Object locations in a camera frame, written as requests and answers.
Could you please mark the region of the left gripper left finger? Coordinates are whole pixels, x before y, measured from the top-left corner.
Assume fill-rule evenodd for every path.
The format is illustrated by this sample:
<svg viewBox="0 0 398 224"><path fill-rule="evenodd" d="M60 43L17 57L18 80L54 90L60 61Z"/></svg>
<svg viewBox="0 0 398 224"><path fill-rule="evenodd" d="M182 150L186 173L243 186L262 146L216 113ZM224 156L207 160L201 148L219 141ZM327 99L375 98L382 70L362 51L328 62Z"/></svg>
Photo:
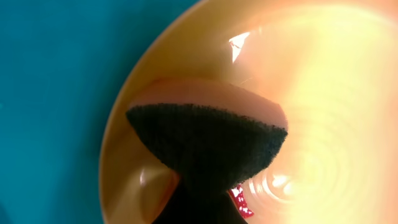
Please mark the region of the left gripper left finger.
<svg viewBox="0 0 398 224"><path fill-rule="evenodd" d="M191 223L192 200L183 183L179 182L161 213L152 224Z"/></svg>

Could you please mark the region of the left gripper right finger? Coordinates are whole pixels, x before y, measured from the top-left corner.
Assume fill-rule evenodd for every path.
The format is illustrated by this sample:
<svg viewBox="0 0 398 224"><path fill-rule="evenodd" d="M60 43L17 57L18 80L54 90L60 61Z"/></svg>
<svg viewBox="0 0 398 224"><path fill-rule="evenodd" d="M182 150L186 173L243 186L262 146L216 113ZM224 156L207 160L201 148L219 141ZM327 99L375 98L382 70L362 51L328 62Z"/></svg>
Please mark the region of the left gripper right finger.
<svg viewBox="0 0 398 224"><path fill-rule="evenodd" d="M217 198L215 210L216 224L247 224L227 192Z"/></svg>

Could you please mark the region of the yellow plate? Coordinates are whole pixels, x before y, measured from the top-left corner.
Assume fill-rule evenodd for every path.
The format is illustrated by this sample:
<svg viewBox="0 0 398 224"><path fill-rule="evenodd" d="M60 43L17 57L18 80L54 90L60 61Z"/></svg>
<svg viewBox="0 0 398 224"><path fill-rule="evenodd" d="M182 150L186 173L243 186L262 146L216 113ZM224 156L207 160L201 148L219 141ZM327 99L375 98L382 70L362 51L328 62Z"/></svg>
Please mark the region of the yellow plate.
<svg viewBox="0 0 398 224"><path fill-rule="evenodd" d="M239 189L248 223L397 224L397 2L200 1L147 49L104 132L105 223L151 223L174 180L125 112L168 77L207 78L280 104L289 135Z"/></svg>

